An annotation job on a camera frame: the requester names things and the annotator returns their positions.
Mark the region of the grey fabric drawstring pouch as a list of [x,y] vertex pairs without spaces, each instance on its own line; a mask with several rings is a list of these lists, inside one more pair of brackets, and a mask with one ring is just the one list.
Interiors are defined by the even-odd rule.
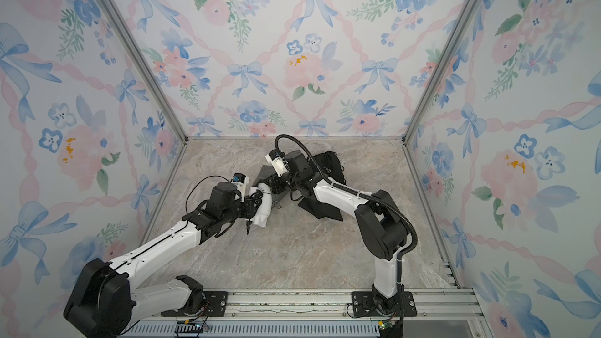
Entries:
[[269,187],[271,194],[274,195],[280,195],[293,190],[290,184],[290,173],[284,172],[282,175],[278,175],[275,169],[268,165],[261,167],[257,178],[253,182],[254,187],[258,187],[260,184],[265,184]]

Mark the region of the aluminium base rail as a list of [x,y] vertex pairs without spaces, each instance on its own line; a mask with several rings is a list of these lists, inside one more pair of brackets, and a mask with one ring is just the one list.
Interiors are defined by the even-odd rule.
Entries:
[[490,337],[470,289],[408,289],[380,315],[367,291],[231,289],[209,291],[201,311],[171,311],[110,328],[105,337]]

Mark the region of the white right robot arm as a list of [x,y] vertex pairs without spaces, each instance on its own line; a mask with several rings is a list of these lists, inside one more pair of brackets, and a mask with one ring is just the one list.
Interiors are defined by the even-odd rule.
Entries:
[[390,194],[383,190],[369,194],[346,186],[344,167],[331,151],[310,158],[297,150],[284,156],[283,165],[286,183],[301,194],[300,208],[317,219],[341,222],[344,213],[355,218],[362,241],[374,256],[372,292],[380,300],[395,297],[401,289],[398,255],[408,229]]

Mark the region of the white hair dryer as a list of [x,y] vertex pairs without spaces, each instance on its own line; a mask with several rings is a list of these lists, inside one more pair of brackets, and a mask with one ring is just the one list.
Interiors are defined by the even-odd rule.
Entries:
[[267,220],[272,212],[272,190],[264,183],[250,188],[251,195],[261,194],[259,205],[255,208],[254,216],[251,221],[254,225],[265,228]]

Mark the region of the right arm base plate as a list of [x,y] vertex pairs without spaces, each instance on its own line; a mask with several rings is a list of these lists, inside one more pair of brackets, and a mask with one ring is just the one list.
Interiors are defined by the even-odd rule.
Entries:
[[410,292],[402,291],[391,298],[385,298],[376,291],[351,292],[353,318],[364,317],[402,317],[417,316],[416,302]]

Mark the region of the aluminium corner post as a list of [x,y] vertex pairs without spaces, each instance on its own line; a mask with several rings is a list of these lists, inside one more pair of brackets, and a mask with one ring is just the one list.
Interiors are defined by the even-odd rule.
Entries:
[[184,133],[178,117],[176,117],[171,105],[167,101],[167,96],[163,93],[157,81],[155,80],[150,65],[147,63],[141,48],[129,30],[121,11],[118,9],[114,0],[98,0],[101,8],[106,12],[108,19],[117,32],[120,42],[125,47],[127,55],[130,57],[133,65],[146,83],[153,98],[155,98],[159,108],[163,111],[169,125],[175,130],[175,134],[183,143],[187,143],[188,136]]
[[410,125],[408,126],[405,134],[402,137],[404,146],[410,144],[413,138],[416,136],[419,128],[419,122],[427,108],[429,106],[431,98],[434,96],[438,89],[438,84],[441,82],[444,73],[447,68],[452,64],[452,60],[455,56],[456,50],[459,48],[461,41],[466,33],[466,28],[469,22],[474,17],[475,11],[480,6],[481,0],[466,0],[463,7],[456,19],[455,26],[449,33],[449,39],[447,40],[444,48],[442,49],[441,59],[438,65],[434,69],[430,81],[427,83],[424,93],[420,98],[416,111],[413,114]]

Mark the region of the aluminium corner post left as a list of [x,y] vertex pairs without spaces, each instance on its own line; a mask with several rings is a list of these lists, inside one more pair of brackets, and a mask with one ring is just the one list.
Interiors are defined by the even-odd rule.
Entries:
[[175,134],[183,143],[187,143],[188,136],[184,133],[178,117],[176,117],[171,105],[167,101],[167,96],[163,93],[157,81],[155,80],[150,65],[147,63],[141,48],[129,30],[121,11],[118,9],[114,0],[98,0],[101,8],[106,12],[108,19],[117,32],[120,42],[125,47],[127,55],[130,57],[133,65],[146,83],[153,98],[155,98],[159,108],[163,111],[169,125],[175,130]]

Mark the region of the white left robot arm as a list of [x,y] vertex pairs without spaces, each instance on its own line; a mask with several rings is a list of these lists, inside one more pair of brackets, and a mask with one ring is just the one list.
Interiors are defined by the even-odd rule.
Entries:
[[86,337],[118,337],[136,323],[166,311],[197,316],[208,307],[203,286],[189,275],[145,287],[154,272],[211,238],[223,235],[243,219],[252,222],[270,207],[265,184],[247,189],[220,182],[208,199],[172,228],[129,253],[110,261],[94,259],[82,269],[64,308],[64,318]]

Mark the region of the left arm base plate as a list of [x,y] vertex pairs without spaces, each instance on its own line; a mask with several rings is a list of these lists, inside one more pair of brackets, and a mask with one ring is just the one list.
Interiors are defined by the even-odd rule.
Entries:
[[229,294],[225,291],[204,291],[203,295],[197,294],[183,308],[161,312],[161,317],[223,317],[228,297]]

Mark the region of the plain black drawstring pouch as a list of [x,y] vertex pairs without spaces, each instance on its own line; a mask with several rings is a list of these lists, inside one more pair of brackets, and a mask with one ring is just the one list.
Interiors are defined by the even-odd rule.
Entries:
[[330,178],[343,185],[346,184],[346,179],[344,177],[344,167],[342,166],[337,153],[333,151],[320,153],[316,156],[316,160],[321,169]]

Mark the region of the black pouch with gold logo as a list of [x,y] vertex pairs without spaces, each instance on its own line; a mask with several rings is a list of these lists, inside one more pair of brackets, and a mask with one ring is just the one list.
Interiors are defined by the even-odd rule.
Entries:
[[317,219],[328,218],[338,222],[342,222],[344,220],[339,208],[331,204],[318,201],[316,195],[303,197],[298,206]]

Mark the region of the aluminium corner post right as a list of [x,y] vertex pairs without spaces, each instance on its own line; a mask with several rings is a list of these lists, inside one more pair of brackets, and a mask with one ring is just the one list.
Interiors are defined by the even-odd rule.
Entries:
[[404,146],[410,144],[413,138],[416,136],[419,128],[419,122],[427,108],[429,106],[431,98],[434,96],[438,89],[438,84],[441,82],[444,73],[447,68],[452,64],[452,60],[455,56],[456,50],[459,48],[461,41],[466,33],[466,28],[469,22],[474,17],[475,11],[480,6],[481,0],[466,0],[463,7],[456,19],[455,26],[449,33],[449,39],[447,40],[444,48],[442,49],[441,59],[438,65],[434,69],[430,81],[427,83],[424,93],[420,98],[416,111],[413,114],[410,125],[408,126],[405,134],[402,137]]

